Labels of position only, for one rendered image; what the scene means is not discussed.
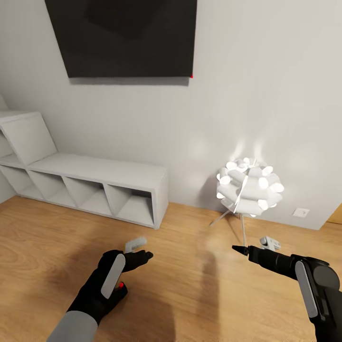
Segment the digital camera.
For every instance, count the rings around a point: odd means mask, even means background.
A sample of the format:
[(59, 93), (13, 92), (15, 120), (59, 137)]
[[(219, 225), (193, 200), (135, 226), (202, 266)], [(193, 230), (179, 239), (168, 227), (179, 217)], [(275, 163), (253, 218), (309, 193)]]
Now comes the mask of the digital camera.
[(124, 285), (124, 283), (119, 284), (119, 288), (115, 288), (114, 292), (107, 304), (107, 308), (105, 309), (105, 312), (102, 316), (104, 318), (106, 315), (108, 315), (116, 306), (117, 304), (124, 299), (124, 297), (128, 294), (127, 287)]

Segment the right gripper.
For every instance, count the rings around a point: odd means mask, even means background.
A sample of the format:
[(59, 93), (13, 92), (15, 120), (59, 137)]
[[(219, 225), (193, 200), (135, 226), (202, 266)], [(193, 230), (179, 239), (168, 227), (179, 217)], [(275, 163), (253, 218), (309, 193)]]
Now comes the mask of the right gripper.
[(249, 255), (249, 261), (257, 263), (263, 268), (279, 274), (276, 261), (278, 256), (281, 255), (280, 253), (268, 249), (261, 249), (256, 246), (232, 246), (232, 248), (245, 256)]

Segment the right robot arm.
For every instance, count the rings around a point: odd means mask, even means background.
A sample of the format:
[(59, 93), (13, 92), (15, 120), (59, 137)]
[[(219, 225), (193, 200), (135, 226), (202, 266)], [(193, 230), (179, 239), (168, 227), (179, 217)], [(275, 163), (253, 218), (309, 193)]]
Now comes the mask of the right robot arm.
[(232, 246), (263, 268), (298, 280), (317, 342), (342, 342), (342, 292), (337, 273), (326, 261), (291, 254), (282, 255), (280, 243), (268, 236), (256, 246)]

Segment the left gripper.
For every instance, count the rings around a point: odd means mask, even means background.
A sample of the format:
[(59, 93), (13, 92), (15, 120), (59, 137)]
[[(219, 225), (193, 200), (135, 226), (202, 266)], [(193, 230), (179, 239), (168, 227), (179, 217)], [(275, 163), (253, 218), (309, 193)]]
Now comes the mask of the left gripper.
[(135, 253), (128, 253), (132, 258), (132, 266), (128, 271), (135, 270), (137, 267), (144, 265), (148, 262), (149, 259), (153, 257), (153, 253), (146, 252), (145, 250), (141, 250)]

